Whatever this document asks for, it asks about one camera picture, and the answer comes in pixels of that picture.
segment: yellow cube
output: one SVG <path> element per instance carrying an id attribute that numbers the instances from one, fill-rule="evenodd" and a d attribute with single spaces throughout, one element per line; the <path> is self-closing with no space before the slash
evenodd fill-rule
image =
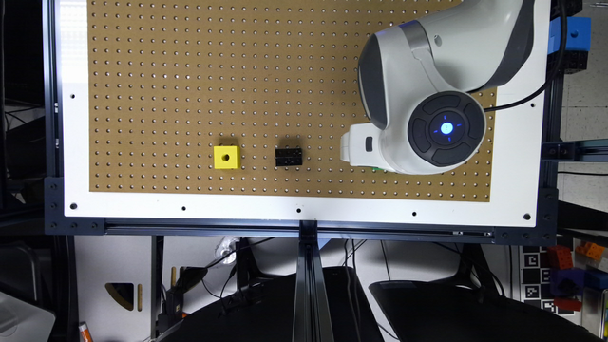
<path id="1" fill-rule="evenodd" d="M 217 170 L 240 168 L 240 148 L 238 146 L 213 146 L 213 164 Z"/>

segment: cable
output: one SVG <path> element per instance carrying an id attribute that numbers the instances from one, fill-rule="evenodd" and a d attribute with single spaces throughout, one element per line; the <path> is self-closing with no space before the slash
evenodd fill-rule
<path id="1" fill-rule="evenodd" d="M 219 301 L 221 302 L 221 307 L 224 309 L 225 313 L 227 313 L 228 310 L 226 309 L 226 303 L 224 303 L 224 290 L 226 290 L 226 285 L 228 285 L 230 279 L 232 279 L 232 277 L 235 275 L 233 272 L 235 269 L 236 268 L 233 268 L 232 271 L 230 271 L 228 279 L 226 279 L 226 282 L 224 283 L 224 286 L 221 287 L 221 292 L 219 293 Z"/>
<path id="2" fill-rule="evenodd" d="M 571 171 L 558 171 L 558 174 L 576 175 L 576 176 L 601 176 L 601 177 L 608 176 L 608 174 L 596 174 L 596 173 L 589 173 L 589 172 L 571 172 Z"/>
<path id="3" fill-rule="evenodd" d="M 348 257 L 349 257 L 349 249 L 347 247 L 348 243 L 349 243 L 348 240 L 344 241 L 344 256 L 345 256 L 346 259 L 348 259 Z M 344 271 L 346 271 L 346 292 L 347 292 L 347 296 L 349 297 L 349 305 L 351 305 L 352 319 L 354 321 L 354 330 L 357 333 L 357 341 L 361 342 L 361 332 L 359 331 L 359 324 L 357 323 L 357 315 L 354 312 L 354 307 L 352 305 L 351 275 L 349 273 L 349 266 L 348 265 L 344 266 Z"/>
<path id="4" fill-rule="evenodd" d="M 509 287 L 513 299 L 513 246 L 509 246 Z"/>
<path id="5" fill-rule="evenodd" d="M 392 338 L 396 339 L 397 341 L 399 341 L 399 338 L 398 338 L 397 336 L 393 335 L 392 333 L 390 333 L 390 332 L 387 330 L 387 328 L 385 328 L 385 327 L 383 327 L 382 325 L 380 325 L 380 323 L 377 323 L 377 324 L 378 324 L 378 327 L 379 327 L 380 329 L 382 329 L 382 330 L 383 330 L 385 333 L 387 333 L 387 334 L 388 334 L 390 337 L 392 337 Z"/>
<path id="6" fill-rule="evenodd" d="M 541 87 L 537 91 L 533 92 L 531 95 L 529 95 L 519 101 L 516 101 L 512 104 L 503 104 L 503 105 L 499 105 L 499 106 L 495 106 L 495 107 L 484 108 L 484 112 L 493 112 L 493 111 L 497 111 L 497 110 L 512 108 L 512 107 L 518 106 L 518 105 L 523 105 L 523 104 L 527 103 L 528 101 L 534 99 L 535 97 L 539 96 L 542 92 L 544 92 L 549 87 L 549 85 L 551 85 L 553 80 L 558 76 L 558 74 L 560 73 L 561 63 L 563 62 L 563 55 L 566 51 L 566 40 L 568 37 L 568 19 L 567 19 L 567 15 L 566 15 L 566 6 L 564 4 L 564 0 L 559 0 L 559 2 L 560 2 L 560 26 L 561 26 L 560 49 L 558 50 L 558 61 L 556 62 L 555 66 L 553 67 L 553 71 L 551 72 L 549 77 L 547 77 L 544 84 L 541 85 Z"/>
<path id="7" fill-rule="evenodd" d="M 211 291 L 209 291 L 209 288 L 207 287 L 207 284 L 205 284 L 205 279 L 201 279 L 200 282 L 202 283 L 202 286 L 204 286 L 205 290 L 207 290 L 207 293 L 209 295 L 214 296 L 217 299 L 220 299 L 219 295 L 212 293 Z"/>
<path id="8" fill-rule="evenodd" d="M 382 246 L 382 254 L 384 255 L 384 264 L 387 266 L 387 275 L 389 276 L 390 281 L 390 270 L 389 270 L 389 260 L 387 259 L 387 251 L 384 249 L 384 240 L 380 240 L 380 246 Z"/>
<path id="9" fill-rule="evenodd" d="M 351 240 L 352 245 L 352 268 L 354 269 L 354 275 L 357 276 L 357 262 L 354 257 L 355 252 L 357 251 L 354 248 L 354 240 Z M 359 276 L 354 279 L 354 306 L 357 308 L 357 323 L 361 326 L 361 306 L 359 306 L 359 293 L 357 292 L 357 281 L 359 281 Z"/>
<path id="10" fill-rule="evenodd" d="M 212 268 L 212 267 L 216 266 L 217 264 L 221 263 L 221 262 L 222 262 L 222 261 L 223 261 L 225 258 L 227 258 L 228 256 L 230 256 L 232 253 L 234 253 L 234 252 L 236 252 L 236 251 L 242 251 L 242 250 L 247 249 L 247 248 L 252 248 L 252 247 L 254 247 L 254 246 L 258 246 L 258 244 L 264 243 L 264 242 L 266 242 L 266 241 L 270 241 L 270 240 L 272 240 L 273 238 L 274 238 L 274 237 L 268 237 L 268 238 L 265 238 L 265 239 L 263 239 L 263 240 L 261 240 L 261 241 L 258 241 L 258 242 L 256 242 L 256 243 L 252 243 L 252 244 L 250 244 L 250 245 L 247 245 L 247 246 L 245 246 L 245 247 L 239 247 L 239 248 L 237 248 L 236 250 L 234 250 L 234 251 L 232 251 L 232 252 L 228 253 L 227 255 L 222 256 L 221 258 L 219 258 L 219 259 L 217 259 L 217 260 L 215 260 L 215 261 L 212 261 L 210 264 L 208 264 L 208 265 L 207 265 L 207 266 L 205 266 L 204 268 L 206 268 L 206 269 Z"/>
<path id="11" fill-rule="evenodd" d="M 354 250 L 352 250 L 352 251 L 351 251 L 351 253 L 350 253 L 349 255 L 347 255 L 346 259 L 344 259 L 344 262 L 342 263 L 342 266 L 346 266 L 346 263 L 347 263 L 347 261 L 349 260 L 349 257 L 351 257 L 351 256 L 352 256 L 353 251 L 356 251 L 356 250 L 358 250 L 359 248 L 361 248 L 361 246 L 363 246 L 363 244 L 364 244 L 364 243 L 366 243 L 366 242 L 367 242 L 367 240 L 366 240 L 366 239 L 361 240 L 361 241 L 359 242 L 359 244 L 357 244 L 357 246 L 354 248 Z"/>
<path id="12" fill-rule="evenodd" d="M 494 280 L 496 280 L 496 282 L 498 283 L 498 286 L 501 288 L 501 294 L 503 294 L 503 296 L 504 296 L 504 287 L 503 287 L 503 284 L 502 284 L 501 280 L 500 280 L 500 279 L 498 279 L 498 277 L 497 277 L 496 275 L 494 275 L 494 273 L 493 273 L 492 271 L 490 271 L 490 270 L 488 270 L 486 267 L 484 267 L 484 266 L 480 265 L 480 264 L 479 264 L 479 262 L 477 262 L 477 261 L 475 261 L 475 260 L 471 259 L 470 257 L 465 256 L 464 254 L 462 254 L 462 253 L 460 253 L 460 252 L 456 251 L 455 249 L 452 249 L 451 247 L 444 246 L 443 244 L 438 243 L 438 242 L 433 242 L 433 243 L 434 243 L 434 244 L 436 244 L 436 245 L 437 245 L 437 246 L 439 246 L 439 247 L 445 248 L 445 249 L 447 249 L 447 250 L 449 250 L 449 251 L 451 251 L 451 252 L 453 252 L 453 253 L 456 253 L 456 254 L 460 255 L 460 257 L 464 257 L 464 258 L 465 258 L 465 259 L 467 259 L 469 262 L 471 262 L 473 265 L 475 265 L 475 266 L 479 267 L 479 268 L 480 268 L 480 269 L 482 269 L 483 271 L 488 272 L 488 273 L 489 273 L 489 274 L 490 274 L 490 275 L 491 275 L 491 276 L 494 278 Z"/>

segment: black block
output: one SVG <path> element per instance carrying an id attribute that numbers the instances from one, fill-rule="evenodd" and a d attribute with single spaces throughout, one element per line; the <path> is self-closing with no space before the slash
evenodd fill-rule
<path id="1" fill-rule="evenodd" d="M 275 150 L 276 166 L 299 166 L 302 164 L 302 149 L 278 148 Z"/>

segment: white border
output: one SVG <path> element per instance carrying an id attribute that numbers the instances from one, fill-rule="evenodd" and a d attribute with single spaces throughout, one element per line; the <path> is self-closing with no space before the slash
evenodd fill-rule
<path id="1" fill-rule="evenodd" d="M 519 100 L 542 84 L 549 8 L 548 0 L 536 2 L 536 44 L 522 70 L 509 84 L 499 88 L 498 105 Z M 490 203 L 89 192 L 86 18 L 86 0 L 59 0 L 59 88 L 64 123 L 66 216 L 535 226 L 543 94 L 533 101 L 535 107 L 521 105 L 504 110 L 495 118 Z M 70 210 L 71 203 L 78 203 L 78 208 Z M 523 219 L 524 214 L 530 214 L 532 219 Z"/>

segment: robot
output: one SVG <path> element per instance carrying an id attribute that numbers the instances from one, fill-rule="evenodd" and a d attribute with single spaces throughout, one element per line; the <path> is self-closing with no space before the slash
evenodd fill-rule
<path id="1" fill-rule="evenodd" d="M 534 45 L 534 0 L 465 0 L 372 35 L 359 59 L 370 123 L 341 138 L 352 166 L 431 175 L 469 160 L 481 145 L 484 109 L 468 92 L 502 86 Z"/>

